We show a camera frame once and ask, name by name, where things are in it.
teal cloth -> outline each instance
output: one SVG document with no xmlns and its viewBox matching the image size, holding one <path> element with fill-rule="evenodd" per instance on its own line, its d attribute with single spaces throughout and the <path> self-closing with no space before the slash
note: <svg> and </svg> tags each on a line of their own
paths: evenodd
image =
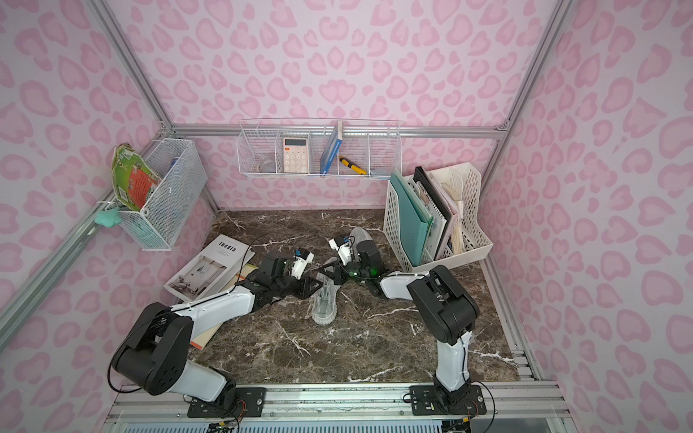
<svg viewBox="0 0 693 433">
<path fill-rule="evenodd" d="M 118 209 L 99 211 L 96 214 L 96 218 L 94 218 L 94 222 L 110 228 L 121 223 L 121 216 L 118 214 Z"/>
</svg>

white file organizer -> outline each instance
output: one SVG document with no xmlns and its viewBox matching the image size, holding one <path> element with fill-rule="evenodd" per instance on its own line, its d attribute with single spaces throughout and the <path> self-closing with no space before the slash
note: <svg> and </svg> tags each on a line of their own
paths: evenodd
<svg viewBox="0 0 693 433">
<path fill-rule="evenodd" d="M 439 168 L 427 172 L 438 179 L 441 183 L 447 183 L 456 192 L 464 202 L 464 210 L 462 211 L 462 238 L 464 239 L 465 252 L 454 255 L 453 252 L 445 246 L 444 256 L 441 260 L 422 263 L 420 266 L 413 267 L 407 254 L 402 248 L 402 242 L 399 235 L 399 201 L 397 193 L 392 185 L 387 184 L 387 201 L 385 203 L 385 237 L 394 250 L 399 264 L 404 272 L 426 272 L 438 265 L 444 265 L 448 269 L 466 265 L 486 258 L 491 251 L 493 243 L 489 237 L 479 228 L 477 221 L 477 210 L 479 208 L 479 192 L 481 187 L 481 174 L 469 162 L 457 164 L 456 166 Z M 453 173 L 459 175 L 462 182 L 453 180 Z M 405 179 L 410 179 L 412 176 L 405 176 Z M 423 261 L 430 260 L 428 255 L 424 254 Z"/>
</svg>

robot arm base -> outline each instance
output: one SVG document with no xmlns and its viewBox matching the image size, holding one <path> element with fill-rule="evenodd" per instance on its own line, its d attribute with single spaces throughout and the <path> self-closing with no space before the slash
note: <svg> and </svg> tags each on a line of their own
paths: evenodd
<svg viewBox="0 0 693 433">
<path fill-rule="evenodd" d="M 486 414 L 486 402 L 479 385 L 465 383 L 448 391 L 434 379 L 433 385 L 409 388 L 414 415 L 467 415 L 473 418 Z"/>
</svg>

white wire basket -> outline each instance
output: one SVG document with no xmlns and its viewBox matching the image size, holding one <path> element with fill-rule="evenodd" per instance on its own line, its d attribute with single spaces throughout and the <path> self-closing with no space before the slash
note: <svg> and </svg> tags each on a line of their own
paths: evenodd
<svg viewBox="0 0 693 433">
<path fill-rule="evenodd" d="M 178 160 L 172 166 L 174 158 Z M 119 211 L 120 226 L 142 250 L 170 251 L 207 182 L 207 174 L 190 140 L 161 140 L 145 161 L 163 180 L 139 212 Z"/>
<path fill-rule="evenodd" d="M 320 173 L 320 159 L 328 146 L 336 119 L 293 119 L 303 125 L 268 127 L 268 120 L 241 124 L 236 141 L 238 167 L 242 174 L 266 177 L 370 177 L 387 179 L 392 172 L 402 169 L 402 140 L 399 123 L 380 121 L 373 128 L 372 121 L 344 121 L 344 134 L 338 155 L 326 174 Z M 284 173 L 283 140 L 306 139 L 308 147 L 308 173 Z M 351 160 L 366 170 L 366 175 L 346 167 L 339 157 Z"/>
</svg>

pink leopard print wall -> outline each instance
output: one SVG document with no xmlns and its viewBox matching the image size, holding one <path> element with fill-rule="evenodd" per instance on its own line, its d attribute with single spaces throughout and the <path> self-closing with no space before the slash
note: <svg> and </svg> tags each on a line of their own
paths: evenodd
<svg viewBox="0 0 693 433">
<path fill-rule="evenodd" d="M 159 129 L 81 0 L 0 6 L 0 310 Z"/>
<path fill-rule="evenodd" d="M 553 0 L 110 1 L 177 123 L 504 120 Z"/>
<path fill-rule="evenodd" d="M 193 138 L 209 176 L 207 186 L 222 209 L 382 208 L 387 181 L 372 179 L 249 178 L 238 171 L 235 137 Z M 483 172 L 495 140 L 404 139 L 403 172 L 471 162 Z"/>
<path fill-rule="evenodd" d="M 198 200 L 174 251 L 144 252 L 120 228 L 102 229 L 0 353 L 0 430 L 98 431 L 115 399 L 108 362 L 161 286 L 202 248 L 213 215 Z M 112 375 L 116 384 L 122 376 Z"/>
<path fill-rule="evenodd" d="M 482 205 L 581 433 L 693 430 L 693 2 L 585 0 Z"/>
</svg>

